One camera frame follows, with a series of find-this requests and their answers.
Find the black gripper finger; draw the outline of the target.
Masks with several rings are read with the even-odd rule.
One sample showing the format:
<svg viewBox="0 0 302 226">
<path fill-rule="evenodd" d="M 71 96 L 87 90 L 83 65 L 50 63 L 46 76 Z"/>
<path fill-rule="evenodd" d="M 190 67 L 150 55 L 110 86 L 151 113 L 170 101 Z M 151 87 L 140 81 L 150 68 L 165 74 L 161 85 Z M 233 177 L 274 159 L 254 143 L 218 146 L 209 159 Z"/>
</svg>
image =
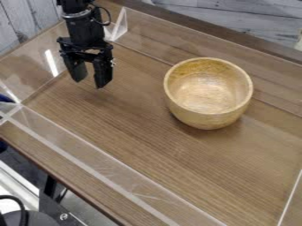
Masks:
<svg viewBox="0 0 302 226">
<path fill-rule="evenodd" d="M 75 82 L 80 82 L 87 76 L 86 61 L 80 57 L 68 54 L 63 54 L 62 57 L 71 78 Z"/>
<path fill-rule="evenodd" d="M 94 60 L 95 83 L 98 88 L 103 88 L 112 80 L 112 64 L 110 61 L 96 58 Z"/>
</svg>

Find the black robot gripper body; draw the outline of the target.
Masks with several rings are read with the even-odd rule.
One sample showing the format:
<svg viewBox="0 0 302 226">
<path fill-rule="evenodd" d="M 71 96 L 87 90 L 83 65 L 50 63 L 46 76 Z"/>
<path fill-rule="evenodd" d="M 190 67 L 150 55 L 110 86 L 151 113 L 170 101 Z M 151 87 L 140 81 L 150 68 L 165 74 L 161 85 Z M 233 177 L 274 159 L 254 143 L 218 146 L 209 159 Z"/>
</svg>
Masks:
<svg viewBox="0 0 302 226">
<path fill-rule="evenodd" d="M 64 13 L 67 37 L 59 37 L 60 55 L 67 65 L 80 65 L 84 62 L 111 64 L 114 46 L 106 41 L 106 26 L 111 21 L 102 20 L 99 10 L 82 10 Z"/>
</svg>

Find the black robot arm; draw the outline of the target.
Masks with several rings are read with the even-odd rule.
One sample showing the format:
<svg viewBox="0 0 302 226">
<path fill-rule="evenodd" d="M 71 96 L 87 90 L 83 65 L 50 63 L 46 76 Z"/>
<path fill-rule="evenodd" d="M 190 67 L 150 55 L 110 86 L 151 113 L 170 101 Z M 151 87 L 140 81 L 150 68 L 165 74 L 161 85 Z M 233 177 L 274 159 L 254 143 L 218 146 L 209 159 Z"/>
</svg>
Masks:
<svg viewBox="0 0 302 226">
<path fill-rule="evenodd" d="M 87 76 L 86 63 L 95 70 L 96 88 L 103 88 L 114 78 L 114 45 L 106 41 L 104 27 L 111 25 L 110 11 L 95 0 L 56 0 L 63 8 L 68 36 L 59 37 L 60 56 L 75 82 Z"/>
</svg>

